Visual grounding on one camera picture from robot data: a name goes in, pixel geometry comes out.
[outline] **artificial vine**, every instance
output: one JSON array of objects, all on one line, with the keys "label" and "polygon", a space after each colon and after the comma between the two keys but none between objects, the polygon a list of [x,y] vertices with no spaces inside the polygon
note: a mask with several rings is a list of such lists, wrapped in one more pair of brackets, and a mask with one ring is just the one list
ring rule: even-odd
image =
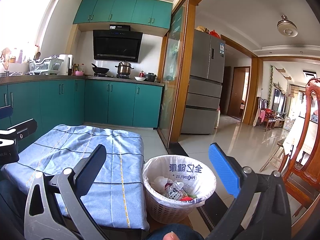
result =
[{"label": "artificial vine", "polygon": [[269,86],[269,95],[268,95],[268,107],[270,107],[270,105],[271,105],[272,89],[273,89],[273,66],[271,66],[271,71],[270,71],[270,86]]}]

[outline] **wastebasket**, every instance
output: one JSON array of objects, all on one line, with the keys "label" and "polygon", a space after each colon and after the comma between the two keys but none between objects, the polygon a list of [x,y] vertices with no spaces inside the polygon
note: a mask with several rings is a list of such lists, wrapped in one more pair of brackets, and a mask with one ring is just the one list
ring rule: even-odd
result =
[{"label": "wastebasket", "polygon": [[[172,200],[156,192],[150,185],[163,176],[183,182],[183,189],[197,198],[190,201]],[[151,217],[163,224],[178,223],[191,211],[202,206],[216,189],[217,180],[208,166],[181,155],[162,155],[150,159],[142,169],[147,210]]]}]

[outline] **finger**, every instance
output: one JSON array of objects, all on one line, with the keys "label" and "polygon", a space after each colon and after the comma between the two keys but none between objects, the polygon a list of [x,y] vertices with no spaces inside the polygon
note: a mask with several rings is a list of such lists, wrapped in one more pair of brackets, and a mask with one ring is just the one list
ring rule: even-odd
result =
[{"label": "finger", "polygon": [[174,232],[171,231],[170,233],[167,233],[162,240],[180,240],[180,239]]}]

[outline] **cabinet handle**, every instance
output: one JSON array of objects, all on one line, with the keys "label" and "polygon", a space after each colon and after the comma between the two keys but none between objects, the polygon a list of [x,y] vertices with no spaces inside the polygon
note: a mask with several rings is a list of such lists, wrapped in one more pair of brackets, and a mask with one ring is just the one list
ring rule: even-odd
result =
[{"label": "cabinet handle", "polygon": [[13,93],[10,92],[10,94],[11,94],[11,106],[12,106],[12,108],[13,108]]}]

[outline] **white tile floor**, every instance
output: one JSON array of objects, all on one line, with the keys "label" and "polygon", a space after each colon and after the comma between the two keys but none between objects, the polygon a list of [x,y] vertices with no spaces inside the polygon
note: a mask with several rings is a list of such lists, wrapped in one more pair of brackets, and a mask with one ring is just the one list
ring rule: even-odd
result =
[{"label": "white tile floor", "polygon": [[[191,158],[203,162],[212,169],[217,177],[216,192],[226,206],[229,207],[234,197],[225,190],[209,161],[208,147],[213,142],[218,143],[225,154],[236,158],[241,166],[249,166],[256,173],[259,173],[259,169],[277,148],[277,141],[285,138],[288,134],[288,131],[281,128],[275,128],[266,132],[264,130],[263,126],[252,127],[234,118],[222,115],[220,117],[219,127],[212,135],[181,135],[179,143]],[[276,170],[276,168],[269,164],[262,173],[270,174],[274,170]],[[255,194],[242,222],[245,228],[251,219],[258,199],[259,194]],[[293,214],[300,207],[300,203],[290,195],[289,203],[291,213]]]},{"label": "white tile floor", "polygon": [[144,145],[144,161],[147,162],[149,159],[160,156],[167,155],[168,152],[165,149],[159,134],[156,130],[153,129],[141,129],[134,127],[126,127],[126,126],[112,126],[112,125],[101,125],[101,124],[92,124],[85,123],[84,125],[91,125],[103,129],[112,129],[112,130],[126,130],[130,132],[135,132],[141,135],[143,145]]}]

